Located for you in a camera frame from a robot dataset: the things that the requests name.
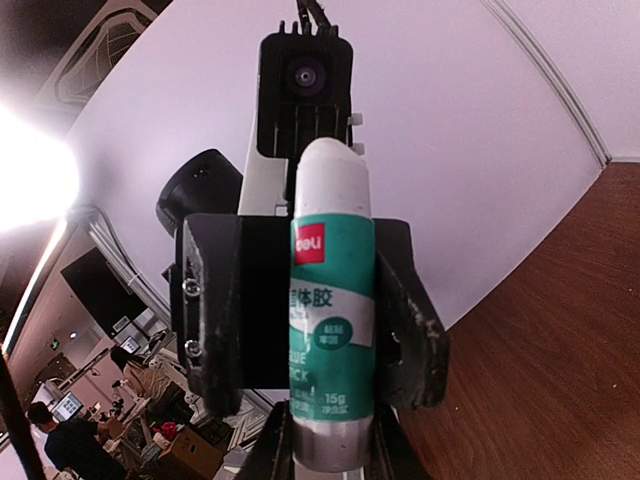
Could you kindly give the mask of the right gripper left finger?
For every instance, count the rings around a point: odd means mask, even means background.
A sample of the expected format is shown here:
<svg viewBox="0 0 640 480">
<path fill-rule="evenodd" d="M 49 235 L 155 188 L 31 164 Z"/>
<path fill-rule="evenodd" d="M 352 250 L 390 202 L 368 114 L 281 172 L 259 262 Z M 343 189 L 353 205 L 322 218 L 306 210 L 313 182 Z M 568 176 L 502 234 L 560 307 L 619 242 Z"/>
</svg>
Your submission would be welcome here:
<svg viewBox="0 0 640 480">
<path fill-rule="evenodd" d="M 288 401 L 275 404 L 239 471 L 239 480 L 295 478 L 292 457 L 293 421 Z"/>
</svg>

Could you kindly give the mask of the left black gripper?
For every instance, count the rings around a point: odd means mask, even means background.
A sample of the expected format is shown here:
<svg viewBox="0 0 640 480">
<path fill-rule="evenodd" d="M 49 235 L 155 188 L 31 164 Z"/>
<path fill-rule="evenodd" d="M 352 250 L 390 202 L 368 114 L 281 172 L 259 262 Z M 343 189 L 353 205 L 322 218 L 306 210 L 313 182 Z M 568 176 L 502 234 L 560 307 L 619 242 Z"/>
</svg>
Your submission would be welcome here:
<svg viewBox="0 0 640 480">
<path fill-rule="evenodd" d="M 418 275 L 409 223 L 378 218 L 376 399 L 433 408 L 447 386 L 450 343 Z M 192 214 L 177 228 L 169 270 L 178 358 L 208 413 L 231 416 L 242 389 L 288 386 L 289 221 Z"/>
</svg>

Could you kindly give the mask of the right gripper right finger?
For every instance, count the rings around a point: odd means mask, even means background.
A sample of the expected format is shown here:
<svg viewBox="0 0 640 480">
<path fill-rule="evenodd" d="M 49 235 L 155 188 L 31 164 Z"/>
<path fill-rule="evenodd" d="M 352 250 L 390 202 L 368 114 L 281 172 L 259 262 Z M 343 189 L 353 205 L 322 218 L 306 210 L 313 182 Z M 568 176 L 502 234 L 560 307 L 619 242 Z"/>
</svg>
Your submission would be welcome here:
<svg viewBox="0 0 640 480">
<path fill-rule="evenodd" d="M 367 478 L 430 480 L 430 474 L 412 448 L 393 409 L 382 403 L 375 407 Z"/>
</svg>

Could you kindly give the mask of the green white glue stick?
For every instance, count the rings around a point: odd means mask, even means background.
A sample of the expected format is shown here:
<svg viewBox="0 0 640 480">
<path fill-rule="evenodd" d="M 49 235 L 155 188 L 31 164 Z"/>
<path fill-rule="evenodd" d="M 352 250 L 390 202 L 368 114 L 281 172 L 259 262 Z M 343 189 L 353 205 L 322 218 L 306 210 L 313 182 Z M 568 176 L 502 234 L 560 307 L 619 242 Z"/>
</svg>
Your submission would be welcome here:
<svg viewBox="0 0 640 480">
<path fill-rule="evenodd" d="M 375 225 L 365 160 L 319 138 L 297 169 L 291 221 L 289 408 L 293 458 L 361 468 L 374 415 Z"/>
</svg>

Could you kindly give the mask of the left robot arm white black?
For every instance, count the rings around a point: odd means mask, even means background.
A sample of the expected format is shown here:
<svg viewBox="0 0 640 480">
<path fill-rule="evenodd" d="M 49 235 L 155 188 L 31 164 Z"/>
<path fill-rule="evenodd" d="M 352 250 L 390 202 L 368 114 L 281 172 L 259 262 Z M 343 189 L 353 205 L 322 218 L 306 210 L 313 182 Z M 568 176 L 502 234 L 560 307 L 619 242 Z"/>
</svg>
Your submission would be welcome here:
<svg viewBox="0 0 640 480">
<path fill-rule="evenodd" d="M 175 242 L 166 271 L 172 328 L 190 389 L 207 411 L 239 411 L 247 389 L 285 389 L 290 222 L 238 214 L 242 175 L 215 149 L 185 163 L 156 214 Z M 377 400 L 399 409 L 444 398 L 449 339 L 420 280 L 408 223 L 377 219 Z"/>
</svg>

